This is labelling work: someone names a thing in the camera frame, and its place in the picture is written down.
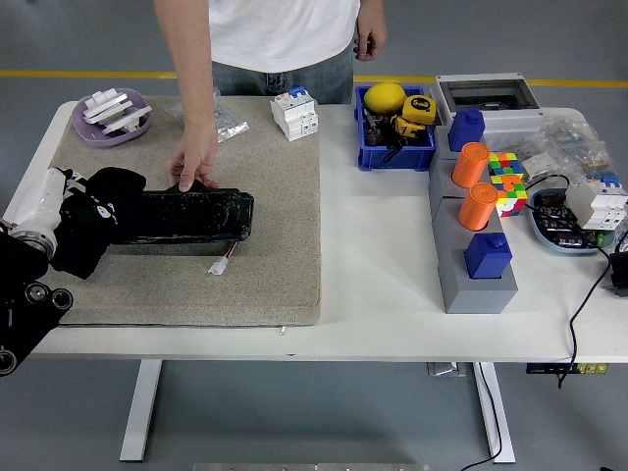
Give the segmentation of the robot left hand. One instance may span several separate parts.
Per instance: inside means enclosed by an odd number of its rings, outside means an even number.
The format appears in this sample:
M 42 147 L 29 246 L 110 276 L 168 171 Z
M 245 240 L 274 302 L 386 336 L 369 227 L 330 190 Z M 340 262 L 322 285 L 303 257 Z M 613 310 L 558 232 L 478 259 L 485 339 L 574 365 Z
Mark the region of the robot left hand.
M 87 191 L 87 179 L 71 169 L 50 168 L 23 195 L 9 235 L 52 237 L 61 224 L 117 222 L 114 206 Z

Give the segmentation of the person's right hand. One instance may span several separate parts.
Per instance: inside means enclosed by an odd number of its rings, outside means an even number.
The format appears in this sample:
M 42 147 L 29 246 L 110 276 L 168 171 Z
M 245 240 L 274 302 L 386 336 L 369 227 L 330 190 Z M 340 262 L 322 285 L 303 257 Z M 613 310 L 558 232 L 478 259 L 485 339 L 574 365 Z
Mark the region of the person's right hand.
M 171 183 L 182 192 L 191 190 L 196 182 L 217 188 L 213 180 L 217 154 L 218 137 L 215 129 L 186 129 L 170 158 Z

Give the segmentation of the person's left hand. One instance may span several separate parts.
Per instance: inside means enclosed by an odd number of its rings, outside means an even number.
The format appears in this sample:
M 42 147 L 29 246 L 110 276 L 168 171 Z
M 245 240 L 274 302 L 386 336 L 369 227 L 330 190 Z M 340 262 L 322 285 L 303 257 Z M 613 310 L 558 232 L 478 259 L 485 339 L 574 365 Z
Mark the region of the person's left hand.
M 362 62 L 377 59 L 388 39 L 386 20 L 380 17 L 361 17 L 357 21 L 357 37 L 354 40 L 355 58 Z

